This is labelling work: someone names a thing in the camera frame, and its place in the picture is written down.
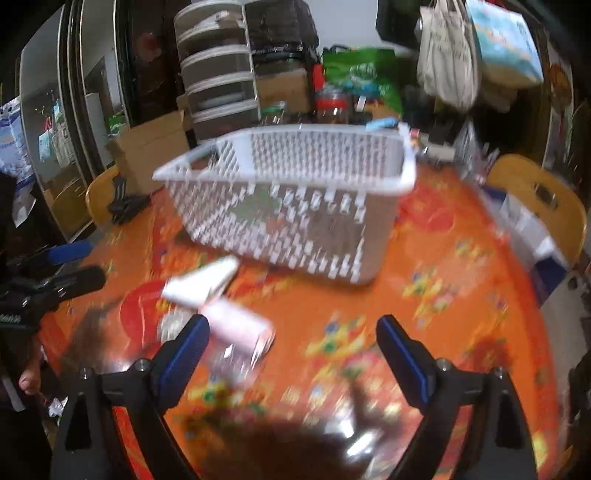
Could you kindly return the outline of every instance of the green bag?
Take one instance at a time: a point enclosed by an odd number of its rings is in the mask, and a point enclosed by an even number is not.
[[[402,102],[396,87],[397,58],[393,50],[325,51],[322,63],[326,80],[332,85],[353,90],[357,95],[379,95],[386,106],[402,115]]]

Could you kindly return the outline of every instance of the tote bag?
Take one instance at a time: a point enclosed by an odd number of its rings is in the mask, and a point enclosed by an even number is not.
[[[421,19],[419,85],[428,95],[466,112],[480,88],[479,51],[466,8],[460,0],[438,0],[434,8],[421,7]]]

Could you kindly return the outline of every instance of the orange tablecloth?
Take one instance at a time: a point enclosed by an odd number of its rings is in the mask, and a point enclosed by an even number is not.
[[[254,262],[241,267],[228,295],[272,320],[277,338],[253,388],[230,391],[200,365],[180,404],[166,414],[202,477],[386,478],[420,414],[404,401],[375,346],[375,323],[385,313],[435,358],[476,371],[509,369],[540,478],[549,477],[558,448],[557,393],[529,278],[453,171],[421,169],[399,205],[384,266],[366,287]],[[156,194],[152,207],[113,228],[87,259],[105,269],[106,287],[44,318],[40,335],[52,366],[64,375],[82,365],[120,371],[151,355],[166,302],[152,299],[151,309],[121,318],[122,300],[144,282],[217,255],[192,244],[166,193]],[[442,477],[453,468],[468,415],[460,412]],[[138,477],[150,478],[125,411],[116,409],[116,416]],[[348,428],[356,432],[379,432],[370,454],[346,459],[347,443],[327,434],[339,419],[352,420]]]

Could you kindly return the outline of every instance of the cardboard box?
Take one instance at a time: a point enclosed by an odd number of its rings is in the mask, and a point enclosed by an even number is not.
[[[189,110],[189,97],[186,93],[177,97],[178,111],[181,112],[181,121],[183,123],[183,129],[186,132],[193,131],[193,120],[191,119],[191,112]]]
[[[189,150],[180,112],[133,127],[106,147],[127,179],[127,191],[146,195],[163,186],[152,181],[154,170]]]
[[[305,69],[257,76],[256,89],[261,108],[286,101],[290,113],[309,113],[312,110],[308,73]]]

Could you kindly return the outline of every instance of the glass jar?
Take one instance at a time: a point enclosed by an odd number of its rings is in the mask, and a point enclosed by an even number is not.
[[[261,110],[261,126],[285,125],[289,123],[287,102],[277,102]]]
[[[316,92],[316,119],[320,124],[348,124],[349,95],[340,88],[326,86]]]

